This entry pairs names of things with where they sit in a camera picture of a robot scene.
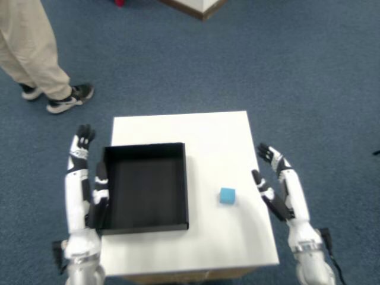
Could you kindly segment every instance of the shoe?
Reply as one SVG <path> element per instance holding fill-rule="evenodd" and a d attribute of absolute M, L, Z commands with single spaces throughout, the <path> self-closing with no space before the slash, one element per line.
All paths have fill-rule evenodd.
<path fill-rule="evenodd" d="M 21 96 L 28 101 L 36 100 L 43 93 L 42 90 L 38 87 L 31 88 L 28 85 L 22 83 L 20 83 L 20 86 L 23 89 Z"/>
<path fill-rule="evenodd" d="M 51 100 L 46 106 L 46 110 L 53 114 L 62 113 L 74 106 L 83 105 L 89 101 L 94 94 L 94 87 L 89 84 L 72 86 L 71 95 L 63 100 Z"/>

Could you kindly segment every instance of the blue block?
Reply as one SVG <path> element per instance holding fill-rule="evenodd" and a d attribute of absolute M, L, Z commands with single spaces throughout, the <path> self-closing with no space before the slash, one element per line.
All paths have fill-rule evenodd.
<path fill-rule="evenodd" d="M 235 203 L 235 189 L 221 188 L 219 195 L 219 202 L 222 204 L 232 205 Z"/>

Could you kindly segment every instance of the black box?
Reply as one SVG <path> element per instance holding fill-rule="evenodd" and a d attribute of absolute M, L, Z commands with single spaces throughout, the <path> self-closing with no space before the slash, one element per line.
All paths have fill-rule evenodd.
<path fill-rule="evenodd" d="M 106 147 L 104 235 L 189 228 L 185 144 Z"/>

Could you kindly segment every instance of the khaki trousers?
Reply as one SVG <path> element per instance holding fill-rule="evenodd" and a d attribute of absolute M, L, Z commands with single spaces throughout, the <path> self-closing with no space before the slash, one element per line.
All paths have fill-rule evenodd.
<path fill-rule="evenodd" d="M 0 66 L 14 81 L 39 87 L 50 99 L 71 94 L 40 0 L 0 0 Z"/>

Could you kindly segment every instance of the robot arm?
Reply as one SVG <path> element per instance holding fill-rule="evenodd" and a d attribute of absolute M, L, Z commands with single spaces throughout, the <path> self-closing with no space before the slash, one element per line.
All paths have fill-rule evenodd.
<path fill-rule="evenodd" d="M 297 277 L 302 285 L 335 285 L 330 266 L 324 261 L 322 239 L 312 228 L 303 189 L 290 163 L 272 147 L 260 144 L 258 155 L 275 171 L 284 199 L 281 199 L 257 170 L 253 170 L 255 183 L 268 208 L 289 226 L 288 244 L 298 260 Z"/>
<path fill-rule="evenodd" d="M 105 279 L 99 265 L 101 243 L 96 228 L 102 224 L 108 206 L 108 180 L 104 163 L 98 163 L 91 199 L 87 157 L 94 137 L 95 132 L 89 125 L 80 126 L 72 140 L 68 158 L 65 201 L 70 237 L 62 242 L 68 260 L 67 285 L 98 285 Z"/>

